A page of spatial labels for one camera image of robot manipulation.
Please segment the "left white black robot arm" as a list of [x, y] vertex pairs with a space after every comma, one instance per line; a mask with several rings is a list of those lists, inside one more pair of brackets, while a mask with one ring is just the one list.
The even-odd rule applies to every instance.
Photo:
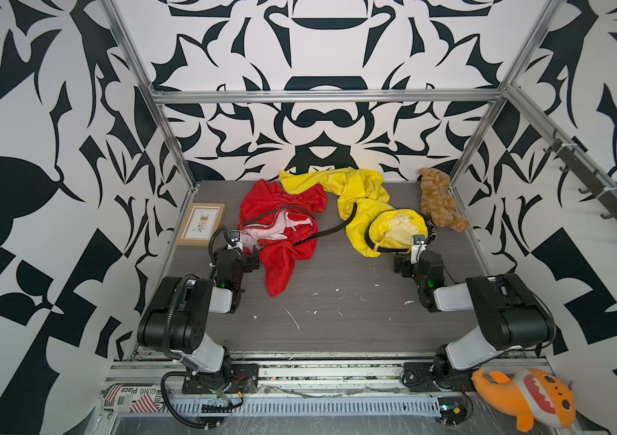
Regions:
[[194, 389], [232, 383], [229, 351], [206, 333], [210, 314], [233, 314], [241, 302], [243, 275], [260, 267], [260, 252], [225, 248], [210, 277], [165, 277], [137, 328], [137, 343], [185, 367]]

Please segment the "black leather belt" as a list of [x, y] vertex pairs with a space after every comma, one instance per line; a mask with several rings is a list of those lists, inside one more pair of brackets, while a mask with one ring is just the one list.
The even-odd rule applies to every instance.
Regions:
[[357, 204], [346, 220], [334, 228], [319, 231], [313, 214], [300, 206], [282, 206], [241, 224], [241, 241], [260, 248], [266, 242], [288, 240], [294, 246], [333, 235], [346, 228], [357, 215]]

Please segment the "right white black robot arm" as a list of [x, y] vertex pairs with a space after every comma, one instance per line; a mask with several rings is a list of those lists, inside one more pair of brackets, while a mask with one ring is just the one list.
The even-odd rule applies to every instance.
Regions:
[[437, 351], [429, 369], [437, 381], [467, 373], [509, 351], [541, 349], [554, 340], [550, 311], [518, 275], [480, 275], [448, 286], [442, 257], [429, 250], [395, 254], [394, 270], [413, 279], [427, 311], [475, 313], [477, 326]]

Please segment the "red trousers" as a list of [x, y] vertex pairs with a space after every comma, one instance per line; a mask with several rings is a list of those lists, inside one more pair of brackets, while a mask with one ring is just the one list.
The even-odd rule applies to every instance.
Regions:
[[317, 241], [310, 237], [319, 233], [316, 216], [327, 202], [321, 186], [290, 194], [277, 181], [257, 181], [241, 203], [241, 242], [259, 251], [271, 297], [285, 291], [297, 262], [312, 258]]

